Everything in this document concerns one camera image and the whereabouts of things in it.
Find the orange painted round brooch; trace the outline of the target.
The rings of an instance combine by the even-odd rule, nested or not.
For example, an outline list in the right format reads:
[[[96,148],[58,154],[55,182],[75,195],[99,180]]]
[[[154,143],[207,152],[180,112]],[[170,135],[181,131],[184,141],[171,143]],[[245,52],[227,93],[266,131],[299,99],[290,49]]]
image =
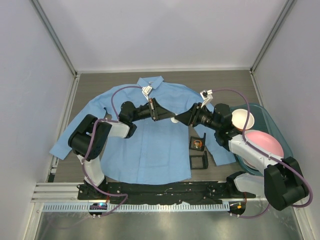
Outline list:
[[[193,148],[194,149],[202,149],[202,146],[203,146],[203,141],[202,140],[199,140],[199,139],[196,139],[193,141],[193,144],[192,144]]]

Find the blue button-up shirt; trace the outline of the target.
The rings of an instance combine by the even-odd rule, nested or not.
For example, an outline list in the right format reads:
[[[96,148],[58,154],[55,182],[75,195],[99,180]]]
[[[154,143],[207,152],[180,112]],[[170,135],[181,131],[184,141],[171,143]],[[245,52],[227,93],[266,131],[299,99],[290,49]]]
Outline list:
[[[121,104],[130,101],[135,106],[147,100],[142,87],[151,86],[152,98],[165,109],[181,114],[202,97],[194,90],[176,83],[165,82],[163,77],[140,78],[136,84],[123,84],[96,96],[74,117],[50,153],[64,159],[71,148],[68,139],[88,114],[103,118],[110,114],[116,119]],[[109,178],[130,184],[163,185],[191,177],[189,159],[189,130],[184,124],[170,119],[136,122],[137,129],[128,139],[110,137],[100,160],[102,172]]]

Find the pink blossom round brooch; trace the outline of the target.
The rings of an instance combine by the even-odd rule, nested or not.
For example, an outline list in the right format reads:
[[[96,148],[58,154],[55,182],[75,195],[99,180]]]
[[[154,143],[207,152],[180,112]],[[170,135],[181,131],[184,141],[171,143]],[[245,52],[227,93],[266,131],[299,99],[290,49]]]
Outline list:
[[[173,123],[178,123],[179,121],[177,120],[177,119],[175,119],[174,117],[172,117],[171,119],[170,119]]]

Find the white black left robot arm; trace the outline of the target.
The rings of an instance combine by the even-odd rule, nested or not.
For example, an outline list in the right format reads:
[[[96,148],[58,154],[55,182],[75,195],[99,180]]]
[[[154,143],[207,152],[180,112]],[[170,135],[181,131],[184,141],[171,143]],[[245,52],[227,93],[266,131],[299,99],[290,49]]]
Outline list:
[[[106,194],[107,180],[101,169],[100,153],[108,138],[129,139],[137,129],[134,122],[149,118],[160,121],[175,116],[175,113],[160,106],[155,98],[150,98],[139,107],[130,101],[124,102],[117,121],[87,114],[67,142],[80,160],[84,173],[84,184],[78,186],[79,192],[89,199],[100,199]]]

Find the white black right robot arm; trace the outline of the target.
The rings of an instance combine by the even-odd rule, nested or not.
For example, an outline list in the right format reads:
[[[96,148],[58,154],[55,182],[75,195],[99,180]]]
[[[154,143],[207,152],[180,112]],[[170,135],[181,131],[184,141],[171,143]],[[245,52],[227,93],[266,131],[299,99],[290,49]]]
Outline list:
[[[229,105],[219,103],[213,111],[209,111],[201,103],[195,103],[188,111],[176,115],[175,119],[186,126],[203,125],[214,130],[214,137],[221,147],[243,158],[261,173],[261,176],[236,174],[233,182],[238,191],[265,197],[278,211],[289,206],[296,208],[296,203],[306,197],[309,199],[302,207],[311,204],[313,192],[303,177],[298,161],[293,157],[282,158],[250,142],[245,125],[236,126],[235,114]]]

